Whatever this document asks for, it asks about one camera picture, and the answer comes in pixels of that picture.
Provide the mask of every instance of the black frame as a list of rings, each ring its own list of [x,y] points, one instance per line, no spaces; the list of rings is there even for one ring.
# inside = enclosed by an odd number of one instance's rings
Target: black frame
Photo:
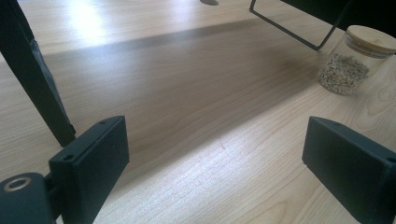
[[[67,146],[76,131],[17,0],[0,1],[0,51],[53,135]]]
[[[309,48],[313,49],[313,50],[319,50],[321,48],[323,48],[323,46],[326,44],[326,42],[329,40],[330,36],[332,35],[332,33],[334,32],[335,28],[337,28],[338,24],[341,22],[341,20],[345,17],[345,15],[347,14],[348,10],[350,9],[350,6],[352,5],[352,2],[354,0],[349,0],[346,5],[344,6],[343,10],[341,11],[341,13],[339,14],[339,16],[337,17],[336,21],[334,22],[334,24],[332,25],[332,29],[329,31],[329,33],[326,34],[326,36],[324,37],[324,39],[322,40],[322,42],[319,45],[315,45],[309,41],[307,41],[306,39],[302,38],[301,36],[295,34],[294,32],[288,30],[287,28],[283,27],[282,25],[270,20],[269,18],[263,16],[262,14],[260,14],[259,12],[254,10],[254,6],[256,4],[256,0],[252,0],[250,3],[250,8],[249,11],[251,13],[253,13],[254,15],[258,16],[259,18],[261,18],[264,21],[269,22],[270,24],[274,25],[276,28],[278,28],[279,30],[285,32],[288,35],[291,35],[292,37],[294,37],[295,39],[299,40],[300,42],[302,42],[303,44],[307,45]]]

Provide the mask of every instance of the screw hole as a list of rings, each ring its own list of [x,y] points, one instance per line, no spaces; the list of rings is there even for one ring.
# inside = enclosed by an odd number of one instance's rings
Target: screw hole
[[[12,192],[18,189],[23,189],[26,187],[32,179],[30,177],[20,177],[14,180],[9,181],[5,186],[4,186],[4,191],[6,192]]]
[[[74,157],[73,155],[67,155],[67,156],[63,157],[62,160],[69,161],[69,160],[73,159],[73,157]]]

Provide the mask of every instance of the wooden table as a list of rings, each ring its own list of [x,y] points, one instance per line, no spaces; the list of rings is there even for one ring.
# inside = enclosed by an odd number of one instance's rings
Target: wooden table
[[[316,52],[247,0],[20,4],[77,135],[126,117],[131,162],[95,223],[356,223],[302,163],[309,116],[396,150],[395,57],[354,96],[315,80],[342,31]],[[329,30],[265,4],[312,41]],[[0,92],[0,179],[46,174],[61,148],[4,59]]]

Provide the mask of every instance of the seeds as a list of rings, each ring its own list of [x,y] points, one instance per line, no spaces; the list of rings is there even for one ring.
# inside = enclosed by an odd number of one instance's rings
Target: seeds
[[[334,54],[318,73],[324,88],[340,95],[350,95],[368,78],[369,68],[353,56]]]

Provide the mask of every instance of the wooden lid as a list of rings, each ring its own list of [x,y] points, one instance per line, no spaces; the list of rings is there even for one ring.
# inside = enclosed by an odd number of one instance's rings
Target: wooden lid
[[[396,53],[396,38],[370,27],[351,25],[346,34],[360,45],[384,53]]]

